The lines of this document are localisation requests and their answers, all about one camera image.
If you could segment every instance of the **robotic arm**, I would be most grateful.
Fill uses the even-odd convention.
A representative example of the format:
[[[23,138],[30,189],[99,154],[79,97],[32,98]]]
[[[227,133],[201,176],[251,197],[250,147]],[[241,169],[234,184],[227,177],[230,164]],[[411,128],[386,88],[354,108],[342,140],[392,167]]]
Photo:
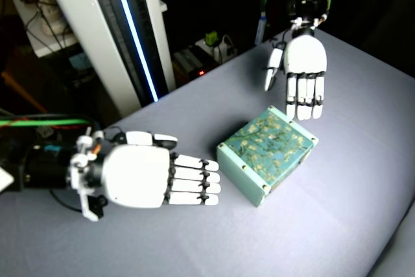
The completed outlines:
[[[108,201],[129,208],[218,203],[218,163],[171,152],[177,144],[175,137],[120,132],[110,140],[109,153],[101,152],[104,141],[103,131],[91,135],[89,128],[76,146],[33,145],[16,173],[0,170],[0,192],[13,182],[20,189],[75,189],[80,210],[91,221],[104,215]]]
[[[292,40],[274,46],[267,65],[265,91],[272,88],[278,69],[287,76],[287,111],[298,120],[319,118],[324,100],[324,75],[327,69],[326,50],[314,37],[314,30],[327,19],[331,0],[291,0],[293,17]]]

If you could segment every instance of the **table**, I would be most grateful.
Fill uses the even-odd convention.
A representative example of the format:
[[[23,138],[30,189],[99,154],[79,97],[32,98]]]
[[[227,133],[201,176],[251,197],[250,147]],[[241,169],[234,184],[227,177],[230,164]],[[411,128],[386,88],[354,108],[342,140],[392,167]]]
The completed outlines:
[[[90,223],[46,191],[0,197],[2,276],[366,276],[415,194],[415,80],[318,31],[327,50],[320,142],[259,208],[222,175],[218,206],[131,210]],[[125,130],[180,138],[178,152],[215,145],[273,104],[264,43],[122,120]],[[73,204],[75,194],[59,193]]]
[[[28,4],[21,2],[20,0],[13,0],[13,3],[24,25],[26,25],[27,22],[38,11],[36,5],[28,5]],[[30,44],[32,45],[33,51],[38,58],[51,54],[52,51],[54,52],[59,51],[61,46],[63,48],[66,48],[66,47],[69,47],[71,45],[78,43],[77,38],[71,32],[65,33],[65,38],[63,38],[61,34],[56,35],[56,37],[59,39],[59,43],[58,43],[53,36],[46,35],[44,31],[42,31],[41,20],[42,20],[41,17],[38,16],[36,19],[30,22],[28,29],[31,31],[31,33],[33,33],[33,35],[35,35],[42,42],[44,42],[47,45],[47,47],[44,44],[42,44],[42,42],[39,42],[39,40],[33,37],[29,32],[26,32],[27,37],[29,38]]]

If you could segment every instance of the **dark background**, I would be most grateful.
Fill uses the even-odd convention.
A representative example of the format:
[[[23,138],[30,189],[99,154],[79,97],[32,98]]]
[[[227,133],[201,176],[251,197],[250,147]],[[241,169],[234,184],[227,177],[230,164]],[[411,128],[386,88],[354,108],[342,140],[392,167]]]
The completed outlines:
[[[217,30],[243,52],[253,47],[260,0],[164,0],[172,52]],[[332,0],[321,29],[415,76],[412,57],[415,0]],[[287,0],[268,0],[266,37],[289,26]]]

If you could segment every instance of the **box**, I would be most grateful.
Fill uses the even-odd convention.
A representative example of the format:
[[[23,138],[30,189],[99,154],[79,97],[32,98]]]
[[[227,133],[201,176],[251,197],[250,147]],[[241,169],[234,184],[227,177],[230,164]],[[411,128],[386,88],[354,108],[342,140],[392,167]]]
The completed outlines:
[[[217,147],[220,170],[260,205],[308,157],[318,139],[273,106]]]

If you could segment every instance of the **floral patterned box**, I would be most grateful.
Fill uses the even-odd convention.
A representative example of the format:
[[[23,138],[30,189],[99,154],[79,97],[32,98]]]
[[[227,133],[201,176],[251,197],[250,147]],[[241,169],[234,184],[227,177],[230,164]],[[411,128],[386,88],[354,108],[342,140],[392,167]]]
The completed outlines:
[[[318,139],[270,106],[217,147],[220,170],[258,206],[306,159]]]

